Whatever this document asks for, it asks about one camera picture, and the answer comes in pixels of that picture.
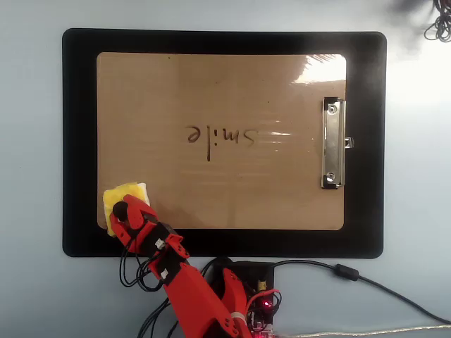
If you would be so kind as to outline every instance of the silver clip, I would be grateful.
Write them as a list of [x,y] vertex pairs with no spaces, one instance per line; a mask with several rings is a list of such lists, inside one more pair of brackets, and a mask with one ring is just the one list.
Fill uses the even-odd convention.
[[345,137],[346,101],[325,97],[323,101],[323,166],[321,187],[337,189],[345,185],[345,149],[354,146]]

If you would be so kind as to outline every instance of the yellow sponge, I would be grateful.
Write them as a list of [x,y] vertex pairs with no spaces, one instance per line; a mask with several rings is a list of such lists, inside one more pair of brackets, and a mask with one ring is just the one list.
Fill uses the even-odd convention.
[[106,226],[108,228],[107,231],[112,237],[115,237],[116,235],[111,229],[110,214],[113,212],[114,205],[119,201],[122,201],[125,195],[133,195],[134,197],[146,202],[147,205],[150,205],[145,183],[125,183],[114,189],[106,190],[104,192],[104,211]]

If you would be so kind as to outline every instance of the gray table surface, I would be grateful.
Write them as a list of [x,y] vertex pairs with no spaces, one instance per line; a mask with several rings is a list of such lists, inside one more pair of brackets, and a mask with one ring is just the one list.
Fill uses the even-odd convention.
[[[451,44],[422,37],[433,20],[427,2],[0,0],[0,336],[134,337],[164,298],[123,288],[117,258],[69,258],[61,249],[61,35],[70,27],[382,32],[385,251],[376,260],[340,262],[451,318]],[[399,11],[403,3],[409,11]],[[281,332],[435,324],[318,268],[281,267],[276,286],[284,295],[276,316]],[[167,310],[156,336],[165,337],[173,320]],[[181,336],[177,330],[174,337]]]

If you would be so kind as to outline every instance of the black wires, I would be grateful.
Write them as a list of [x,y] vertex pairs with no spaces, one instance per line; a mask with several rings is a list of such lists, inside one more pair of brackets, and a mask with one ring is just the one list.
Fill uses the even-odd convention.
[[427,315],[428,317],[437,320],[440,323],[443,324],[447,324],[450,325],[451,324],[451,320],[447,320],[441,317],[438,317],[436,315],[434,315],[433,313],[430,313],[429,311],[427,311],[425,308],[423,308],[422,306],[418,305],[417,303],[411,301],[410,299],[404,297],[401,294],[398,294],[397,292],[393,291],[392,289],[388,289],[387,287],[384,287],[382,284],[379,284],[377,282],[374,282],[373,280],[370,280],[369,278],[363,277],[363,276],[359,276],[360,280],[363,280],[364,282],[367,282],[370,285],[373,285],[374,287],[377,287],[393,296],[395,296],[396,298],[398,298],[399,300],[409,304],[410,306],[413,306],[416,310],[420,311],[421,313],[423,313],[424,315]]
[[131,239],[128,244],[124,247],[124,250],[122,251],[121,260],[119,262],[119,280],[121,281],[121,284],[124,287],[133,287],[134,285],[138,284],[141,289],[143,289],[146,292],[155,292],[160,290],[160,288],[163,286],[163,282],[160,280],[159,283],[155,287],[149,287],[144,282],[144,277],[146,277],[148,274],[151,273],[149,269],[149,264],[155,261],[159,256],[160,253],[157,253],[157,255],[153,256],[152,258],[148,258],[146,261],[141,263],[139,257],[137,254],[135,254],[136,261],[138,263],[138,268],[135,273],[135,279],[129,282],[127,280],[126,275],[126,262],[129,254],[130,247],[132,246],[134,239]]
[[325,264],[322,262],[310,261],[310,260],[305,260],[305,259],[290,259],[287,261],[280,261],[280,262],[274,263],[272,265],[272,267],[275,268],[276,266],[285,265],[285,264],[316,265],[316,266],[320,266],[322,268],[327,268],[329,270],[332,270],[337,276],[344,277],[349,280],[354,280],[354,281],[362,280],[374,287],[381,289],[382,291],[385,291],[385,292],[391,294],[392,296],[395,296],[400,301],[403,301],[403,302],[409,304],[410,306],[412,306],[416,310],[420,311],[424,315],[426,315],[434,320],[437,320],[440,323],[447,324],[447,325],[451,324],[451,320],[447,320],[447,319],[444,319],[444,318],[441,318],[441,317],[438,317],[438,316],[432,314],[431,312],[427,311],[425,308],[423,308],[419,304],[413,302],[412,300],[408,299],[407,297],[405,297],[401,294],[398,294],[397,292],[393,291],[392,289],[389,289],[389,288],[383,286],[382,284],[374,282],[373,280],[370,280],[369,278],[359,275],[359,271],[352,269],[352,268],[348,268],[344,265],[337,264],[337,265],[333,266],[333,265]]
[[147,330],[150,326],[152,326],[150,337],[154,336],[154,329],[155,329],[155,323],[160,314],[163,312],[165,308],[170,306],[171,303],[169,303],[169,299],[165,299],[163,303],[161,303],[152,313],[146,318],[146,320],[142,323],[142,326],[140,328],[140,331],[138,332],[137,338],[144,338],[144,335],[146,334]]
[[[451,42],[451,0],[433,0],[434,6],[440,13],[435,22],[424,31],[427,40],[440,40],[441,42]],[[428,33],[435,28],[435,37],[429,37]]]

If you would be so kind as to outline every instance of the robotic arm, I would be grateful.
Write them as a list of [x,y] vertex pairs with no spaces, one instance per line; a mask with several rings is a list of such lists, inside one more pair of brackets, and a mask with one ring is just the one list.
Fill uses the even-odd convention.
[[128,251],[153,258],[149,269],[163,282],[187,338],[252,338],[247,327],[247,296],[241,281],[223,269],[225,293],[219,299],[191,266],[183,237],[158,221],[154,209],[132,195],[110,215],[113,231]]

